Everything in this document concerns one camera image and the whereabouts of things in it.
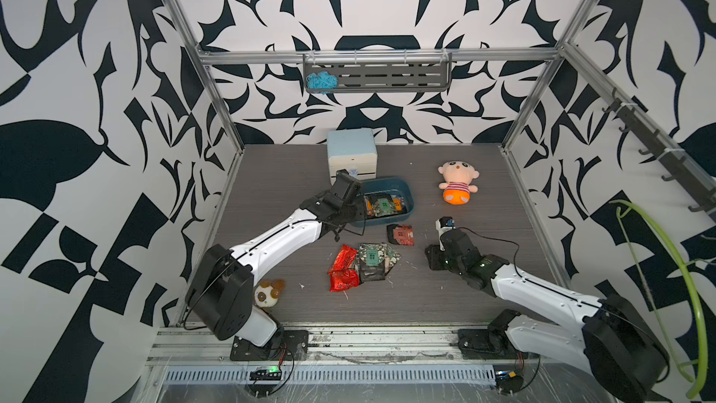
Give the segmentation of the green label tea bag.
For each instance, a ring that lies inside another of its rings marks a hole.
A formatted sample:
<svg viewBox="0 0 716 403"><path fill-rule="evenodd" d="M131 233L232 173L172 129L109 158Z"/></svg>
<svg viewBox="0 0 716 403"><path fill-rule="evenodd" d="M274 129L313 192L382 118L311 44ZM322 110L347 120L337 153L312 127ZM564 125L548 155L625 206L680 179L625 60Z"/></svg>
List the green label tea bag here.
<svg viewBox="0 0 716 403"><path fill-rule="evenodd" d="M373 215L375 218L385 218L395 214L395 202L391 198L378 198L374 201Z"/></svg>

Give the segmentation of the pink label red tea bag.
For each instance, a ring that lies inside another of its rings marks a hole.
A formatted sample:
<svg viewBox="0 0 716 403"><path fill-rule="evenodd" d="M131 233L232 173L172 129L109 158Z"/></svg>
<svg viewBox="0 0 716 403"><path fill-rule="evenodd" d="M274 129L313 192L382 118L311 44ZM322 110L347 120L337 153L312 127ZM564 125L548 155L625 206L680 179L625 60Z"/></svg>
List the pink label red tea bag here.
<svg viewBox="0 0 716 403"><path fill-rule="evenodd" d="M391 224L386 227L389 244L396 246L414 246L414 231L410 225Z"/></svg>

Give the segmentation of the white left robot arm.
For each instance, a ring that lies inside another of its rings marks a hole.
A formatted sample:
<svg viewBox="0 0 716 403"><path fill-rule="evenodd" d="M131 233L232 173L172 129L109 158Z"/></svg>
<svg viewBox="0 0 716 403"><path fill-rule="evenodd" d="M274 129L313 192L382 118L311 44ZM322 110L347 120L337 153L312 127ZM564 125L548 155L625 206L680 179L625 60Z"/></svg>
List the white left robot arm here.
<svg viewBox="0 0 716 403"><path fill-rule="evenodd" d="M203 255L186 293L188 313L220 341L238 336L256 347L271 342L279 324L255 304L255 288L282 261L324 235L339 238L365 214L363 182L340 170L329 190L304 200L288 218L254 239Z"/></svg>

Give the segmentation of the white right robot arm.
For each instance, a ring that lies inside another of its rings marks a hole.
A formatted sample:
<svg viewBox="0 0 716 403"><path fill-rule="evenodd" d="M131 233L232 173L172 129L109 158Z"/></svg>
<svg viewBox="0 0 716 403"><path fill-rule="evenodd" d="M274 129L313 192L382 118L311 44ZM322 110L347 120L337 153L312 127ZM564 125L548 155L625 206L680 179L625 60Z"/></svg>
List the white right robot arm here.
<svg viewBox="0 0 716 403"><path fill-rule="evenodd" d="M452 218L436 222L438 244L426 249L433 271L457 274L472 289L514 302L544 319L505 310L489 326L493 348L546 356L590 374L622 402L644 402L669 355L635 307L619 295L605 299L536 277L496 255L483 255L474 231Z"/></svg>

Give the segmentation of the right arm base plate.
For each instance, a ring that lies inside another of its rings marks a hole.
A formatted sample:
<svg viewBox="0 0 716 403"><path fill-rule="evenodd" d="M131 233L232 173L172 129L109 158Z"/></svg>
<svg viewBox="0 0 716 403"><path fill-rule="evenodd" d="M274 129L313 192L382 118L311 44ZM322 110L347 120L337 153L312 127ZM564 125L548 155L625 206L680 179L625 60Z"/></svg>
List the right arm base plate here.
<svg viewBox="0 0 716 403"><path fill-rule="evenodd" d="M457 335L457 347L463 359L518 359L518 351L501 331L463 328Z"/></svg>

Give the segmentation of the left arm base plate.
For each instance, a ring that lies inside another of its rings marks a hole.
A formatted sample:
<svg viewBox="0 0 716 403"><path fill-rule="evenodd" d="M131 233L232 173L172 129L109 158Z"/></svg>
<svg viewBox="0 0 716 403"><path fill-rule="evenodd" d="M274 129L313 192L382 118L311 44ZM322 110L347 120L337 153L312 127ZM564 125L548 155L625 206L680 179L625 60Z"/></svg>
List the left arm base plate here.
<svg viewBox="0 0 716 403"><path fill-rule="evenodd" d="M257 347L235 337L229 358L231 361L279 361L281 358L303 360L309 347L309 332L303 329L279 329L266 345Z"/></svg>

